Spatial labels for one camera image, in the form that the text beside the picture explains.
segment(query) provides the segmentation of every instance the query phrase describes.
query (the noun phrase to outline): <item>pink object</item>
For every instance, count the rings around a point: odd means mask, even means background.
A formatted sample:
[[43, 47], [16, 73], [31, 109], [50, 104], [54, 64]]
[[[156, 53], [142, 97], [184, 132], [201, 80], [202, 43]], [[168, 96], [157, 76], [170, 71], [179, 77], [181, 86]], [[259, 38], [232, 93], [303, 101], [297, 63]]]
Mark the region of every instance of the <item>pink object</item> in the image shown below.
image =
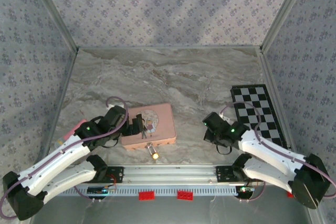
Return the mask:
[[66, 135], [63, 136], [63, 139], [66, 141], [69, 139], [69, 137], [71, 137], [72, 135], [74, 135], [75, 133], [75, 130], [79, 128], [79, 126], [82, 124], [82, 123], [85, 123], [86, 120], [83, 119], [82, 121], [80, 121], [75, 127], [72, 128], [71, 131], [69, 131]]
[[147, 143], [153, 146], [175, 143], [176, 131], [169, 103], [129, 109], [130, 123], [137, 114], [142, 115], [144, 131], [133, 136], [122, 136], [121, 144], [124, 148], [135, 150], [146, 148]]

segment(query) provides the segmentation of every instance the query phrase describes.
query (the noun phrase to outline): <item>patterned wall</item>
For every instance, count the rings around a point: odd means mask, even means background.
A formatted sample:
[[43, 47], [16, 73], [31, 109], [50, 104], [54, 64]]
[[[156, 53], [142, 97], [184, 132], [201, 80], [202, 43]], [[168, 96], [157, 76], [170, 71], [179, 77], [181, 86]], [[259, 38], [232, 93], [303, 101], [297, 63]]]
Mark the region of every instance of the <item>patterned wall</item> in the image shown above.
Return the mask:
[[284, 0], [54, 0], [78, 46], [260, 45]]
[[[0, 177], [32, 165], [73, 54], [40, 0], [0, 0]], [[3, 195], [0, 182], [0, 195]], [[12, 215], [9, 205], [4, 212]]]
[[[336, 0], [297, 0], [267, 52], [296, 145], [336, 179]], [[336, 200], [325, 200], [336, 223]]]

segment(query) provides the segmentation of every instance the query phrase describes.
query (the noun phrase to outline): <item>checkerboard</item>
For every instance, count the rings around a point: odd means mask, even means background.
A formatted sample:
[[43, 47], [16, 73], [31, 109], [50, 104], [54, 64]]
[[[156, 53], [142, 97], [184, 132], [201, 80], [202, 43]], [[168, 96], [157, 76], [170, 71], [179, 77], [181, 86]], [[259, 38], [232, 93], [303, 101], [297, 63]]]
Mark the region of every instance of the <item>checkerboard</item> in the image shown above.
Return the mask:
[[[261, 115], [261, 125], [258, 132], [264, 138], [288, 148], [275, 114], [270, 96], [264, 84], [248, 86], [232, 86], [231, 95], [234, 102], [249, 102], [257, 108]], [[258, 116], [253, 108], [246, 104], [235, 104], [237, 119], [254, 129], [258, 124]]]

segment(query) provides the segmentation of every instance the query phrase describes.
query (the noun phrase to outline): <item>gray marble floor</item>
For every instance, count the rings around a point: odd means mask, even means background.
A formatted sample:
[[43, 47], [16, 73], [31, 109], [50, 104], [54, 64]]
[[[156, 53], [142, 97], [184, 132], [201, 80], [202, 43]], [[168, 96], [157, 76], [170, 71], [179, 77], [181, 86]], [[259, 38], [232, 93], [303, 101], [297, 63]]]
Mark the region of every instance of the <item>gray marble floor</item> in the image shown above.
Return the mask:
[[[177, 139], [157, 148], [157, 161], [145, 149], [127, 151], [120, 143], [95, 153], [108, 164], [230, 164], [239, 153], [217, 154], [214, 145], [203, 141], [202, 119], [232, 102], [232, 85], [263, 82], [254, 49], [80, 50], [54, 140], [82, 119], [105, 115], [104, 101], [111, 95], [129, 107], [169, 102]], [[235, 119], [233, 109], [226, 115]]]

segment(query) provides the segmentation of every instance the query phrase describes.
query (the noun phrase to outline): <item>metal frame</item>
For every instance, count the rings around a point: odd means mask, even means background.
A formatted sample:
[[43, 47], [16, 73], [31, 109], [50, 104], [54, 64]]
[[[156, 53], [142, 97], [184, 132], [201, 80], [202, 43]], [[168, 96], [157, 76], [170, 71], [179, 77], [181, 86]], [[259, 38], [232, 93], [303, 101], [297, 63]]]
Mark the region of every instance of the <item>metal frame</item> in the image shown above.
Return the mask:
[[120, 46], [120, 47], [79, 47], [81, 50], [121, 50], [121, 49], [143, 49], [143, 50], [156, 50], [156, 49], [214, 49], [214, 48], [230, 48], [230, 49], [237, 49], [237, 50], [244, 50], [244, 49], [253, 49], [255, 45], [227, 45], [227, 46], [220, 46], [220, 45], [195, 45], [195, 46]]
[[50, 132], [48, 134], [48, 138], [47, 138], [47, 142], [46, 142], [46, 145], [45, 145], [45, 148], [43, 149], [43, 152], [40, 153], [40, 155], [37, 157], [37, 161], [40, 161], [41, 159], [43, 159], [44, 157], [46, 157], [49, 153], [49, 150], [50, 150], [50, 144], [51, 144], [51, 140], [53, 139], [53, 136], [54, 136], [54, 132], [55, 132], [55, 129], [56, 129], [56, 125], [57, 125], [57, 122], [58, 122], [58, 118], [59, 118], [59, 115], [61, 113], [61, 109], [62, 109], [62, 105], [63, 105], [63, 100], [65, 98], [65, 94], [67, 92], [67, 89], [68, 89], [68, 85], [69, 85], [69, 81], [70, 81], [70, 77], [71, 77], [71, 73], [72, 73], [72, 70], [74, 68], [74, 65], [75, 65], [75, 60], [76, 60], [76, 57], [77, 57], [77, 52], [76, 54], [73, 56], [69, 66], [68, 66], [68, 73], [67, 73], [67, 76], [66, 76], [66, 79], [65, 79], [65, 82], [64, 82], [64, 88], [62, 90], [62, 93], [59, 97], [59, 102], [58, 102], [58, 105], [57, 105], [57, 109], [56, 109], [56, 115], [55, 115], [55, 118], [54, 120], [52, 121], [52, 125], [51, 125], [51, 128], [50, 128]]
[[60, 13], [58, 12], [58, 9], [56, 5], [54, 4], [53, 0], [42, 0], [45, 8], [48, 10], [49, 15], [54, 20], [55, 25], [57, 29], [62, 34], [65, 42], [67, 43], [68, 47], [75, 53], [78, 51], [78, 47], [76, 46], [76, 43], [71, 36], [71, 33], [64, 23]]
[[[269, 96], [274, 105], [275, 112], [278, 116], [280, 126], [282, 128], [283, 134], [285, 135], [285, 139], [287, 140], [287, 143], [290, 143], [291, 149], [294, 152], [297, 152], [297, 148], [295, 146], [294, 139], [291, 134], [291, 130], [289, 127], [286, 114], [285, 114], [285, 110], [282, 106], [279, 91], [276, 88], [276, 83], [273, 78], [272, 71], [268, 63], [268, 60], [259, 48], [256, 48], [256, 53], [260, 61], [261, 71], [265, 78], [265, 84], [269, 92]], [[323, 205], [324, 205], [323, 202], [321, 202], [317, 210], [307, 209], [307, 214], [310, 216], [311, 222], [313, 224], [327, 224]]]
[[272, 42], [279, 33], [280, 28], [285, 22], [287, 16], [289, 15], [290, 10], [293, 8], [296, 0], [284, 0], [280, 10], [278, 11], [277, 16], [273, 20], [268, 32], [264, 38], [264, 41], [261, 43], [262, 52], [265, 54], [270, 48]]
[[231, 185], [246, 182], [218, 183], [216, 165], [123, 165], [123, 184], [128, 185]]

